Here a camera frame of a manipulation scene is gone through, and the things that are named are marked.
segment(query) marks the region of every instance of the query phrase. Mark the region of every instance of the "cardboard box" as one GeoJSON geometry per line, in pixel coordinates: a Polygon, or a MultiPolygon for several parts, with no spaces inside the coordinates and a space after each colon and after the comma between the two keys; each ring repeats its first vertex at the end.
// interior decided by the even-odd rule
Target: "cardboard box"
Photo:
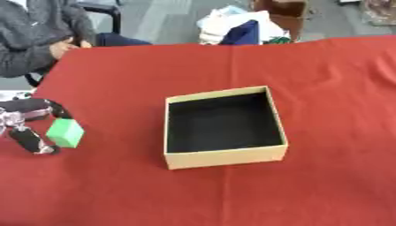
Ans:
{"type": "Polygon", "coordinates": [[[292,41],[300,37],[307,10],[306,0],[252,0],[255,11],[268,11],[270,19],[290,32],[292,41]]]}
{"type": "Polygon", "coordinates": [[[287,146],[267,87],[166,99],[164,156],[171,170],[279,161],[287,146]]]}

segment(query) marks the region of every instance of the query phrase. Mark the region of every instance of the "jacket sleeve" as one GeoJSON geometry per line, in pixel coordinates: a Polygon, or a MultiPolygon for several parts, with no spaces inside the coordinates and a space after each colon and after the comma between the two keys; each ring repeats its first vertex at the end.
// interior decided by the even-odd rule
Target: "jacket sleeve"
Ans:
{"type": "Polygon", "coordinates": [[[16,78],[51,66],[55,62],[49,45],[11,51],[0,42],[0,77],[16,78]]]}
{"type": "Polygon", "coordinates": [[[76,33],[77,40],[86,40],[95,45],[95,30],[87,13],[76,2],[76,0],[63,0],[63,18],[71,29],[76,33]]]}

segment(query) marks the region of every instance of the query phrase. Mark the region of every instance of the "chair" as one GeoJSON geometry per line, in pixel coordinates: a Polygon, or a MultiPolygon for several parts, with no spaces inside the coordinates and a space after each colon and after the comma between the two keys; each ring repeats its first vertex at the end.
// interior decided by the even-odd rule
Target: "chair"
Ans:
{"type": "MultiPolygon", "coordinates": [[[[93,4],[86,2],[78,3],[78,5],[84,8],[85,11],[103,13],[111,16],[112,32],[115,34],[121,33],[121,12],[117,6],[105,5],[105,4],[93,4]]],[[[29,85],[32,87],[38,87],[40,83],[42,83],[42,80],[44,79],[44,77],[41,76],[38,80],[36,80],[33,78],[31,73],[26,74],[25,78],[27,80],[27,83],[29,83],[29,85]]]]}

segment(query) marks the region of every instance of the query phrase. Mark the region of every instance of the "hand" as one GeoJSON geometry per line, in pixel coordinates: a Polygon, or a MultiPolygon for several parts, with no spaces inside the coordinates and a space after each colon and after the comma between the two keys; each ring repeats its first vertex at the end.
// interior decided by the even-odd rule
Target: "hand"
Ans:
{"type": "Polygon", "coordinates": [[[81,41],[80,46],[82,48],[92,48],[92,44],[85,40],[81,41]]]}
{"type": "Polygon", "coordinates": [[[71,50],[71,49],[78,49],[79,47],[72,45],[73,38],[70,38],[68,40],[64,41],[59,41],[57,43],[54,43],[49,46],[49,51],[51,52],[51,55],[59,60],[64,56],[64,54],[71,50]]]}

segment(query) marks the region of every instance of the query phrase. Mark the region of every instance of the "red cloth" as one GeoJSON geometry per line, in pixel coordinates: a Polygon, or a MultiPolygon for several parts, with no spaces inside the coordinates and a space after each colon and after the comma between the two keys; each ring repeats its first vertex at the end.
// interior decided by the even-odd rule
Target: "red cloth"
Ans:
{"type": "Polygon", "coordinates": [[[396,225],[394,43],[75,50],[37,97],[87,134],[48,157],[0,139],[0,225],[396,225]],[[165,97],[261,85],[290,141],[282,162],[166,169],[165,97]]]}

